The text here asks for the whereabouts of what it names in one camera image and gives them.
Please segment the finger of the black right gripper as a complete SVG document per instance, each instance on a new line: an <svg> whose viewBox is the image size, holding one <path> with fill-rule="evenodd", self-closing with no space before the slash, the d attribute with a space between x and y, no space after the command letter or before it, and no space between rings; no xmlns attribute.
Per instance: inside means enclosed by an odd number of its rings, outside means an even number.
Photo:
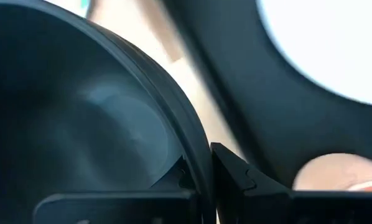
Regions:
<svg viewBox="0 0 372 224"><path fill-rule="evenodd" d="M141 192L133 215L138 223L202 222L200 194L185 159L180 158L152 187Z"/></svg>
<svg viewBox="0 0 372 224"><path fill-rule="evenodd" d="M218 216L224 224L287 223L290 190L224 145L211 143Z"/></svg>

